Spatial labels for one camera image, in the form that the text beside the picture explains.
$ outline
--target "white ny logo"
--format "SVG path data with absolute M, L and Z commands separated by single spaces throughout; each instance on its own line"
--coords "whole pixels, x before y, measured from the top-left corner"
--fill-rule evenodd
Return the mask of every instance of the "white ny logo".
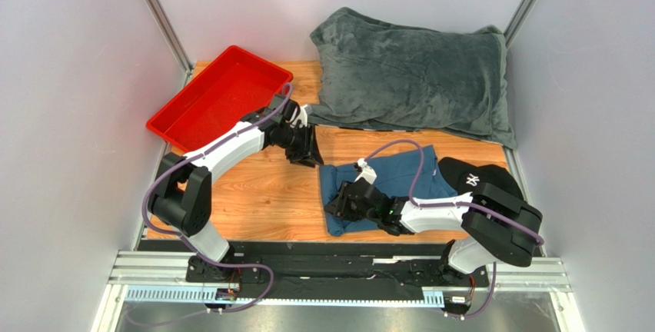
M 469 184 L 471 186 L 477 186 L 477 183 L 480 182 L 480 178 L 477 176 L 473 176 L 472 173 L 469 173 L 468 176 L 466 177 L 466 184 Z

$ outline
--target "folded blue cloth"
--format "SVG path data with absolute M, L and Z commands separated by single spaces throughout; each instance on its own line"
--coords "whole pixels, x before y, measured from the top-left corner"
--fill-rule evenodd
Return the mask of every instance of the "folded blue cloth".
M 414 196 L 421 199 L 438 199 L 457 196 L 457 192 L 441 177 L 437 165 L 437 155 L 432 145 L 423 148 L 425 161 L 414 188 Z M 377 178 L 375 187 L 387 196 L 407 196 L 409 187 L 421 162 L 418 151 L 408 151 L 389 157 L 373 158 L 368 164 L 375 170 Z M 323 206 L 327 205 L 337 196 L 341 182 L 354 181 L 357 171 L 352 164 L 335 167 L 323 165 L 319 168 L 321 179 L 321 199 Z M 327 232 L 332 236 L 341 236 L 346 232 L 359 232 L 377 229 L 377 225 L 364 219 L 361 221 L 345 221 L 325 213 Z

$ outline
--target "wooden tabletop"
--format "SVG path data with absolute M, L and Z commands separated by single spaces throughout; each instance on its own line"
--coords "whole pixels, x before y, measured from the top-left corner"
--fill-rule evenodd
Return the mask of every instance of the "wooden tabletop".
M 209 62 L 199 61 L 195 75 Z M 277 61 L 294 74 L 292 98 L 300 105 L 318 103 L 321 66 L 317 61 Z M 325 164 L 351 164 L 389 141 L 412 138 L 432 144 L 439 158 L 453 157 L 473 165 L 507 168 L 498 144 L 459 138 L 440 131 L 375 132 L 317 126 L 317 140 Z M 397 144 L 379 156 L 415 149 Z M 158 218 L 156 225 L 165 227 Z M 318 169 L 289 164 L 284 149 L 271 147 L 253 154 L 220 177 L 212 189 L 211 222 L 228 240 L 447 242 L 466 237 L 460 231 L 426 231 L 394 237 L 381 230 L 331 236 L 325 225 Z M 149 231 L 149 238 L 166 235 Z

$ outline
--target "black baseball cap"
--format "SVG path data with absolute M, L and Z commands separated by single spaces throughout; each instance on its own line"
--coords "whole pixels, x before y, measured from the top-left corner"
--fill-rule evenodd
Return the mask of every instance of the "black baseball cap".
M 510 172 L 495 164 L 476 167 L 465 161 L 446 157 L 439 161 L 439 171 L 458 194 L 471 192 L 480 183 L 486 182 L 521 200 L 524 199 L 519 185 Z

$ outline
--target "cap brim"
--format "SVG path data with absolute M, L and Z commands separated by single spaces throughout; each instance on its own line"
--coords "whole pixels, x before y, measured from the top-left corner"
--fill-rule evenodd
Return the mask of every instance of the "cap brim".
M 441 177 L 443 177 L 444 180 L 446 180 L 446 182 L 458 192 L 459 189 L 457 187 L 459 186 L 462 174 L 468 174 L 476 168 L 474 165 L 465 161 L 460 161 L 450 157 L 442 158 L 438 165 Z

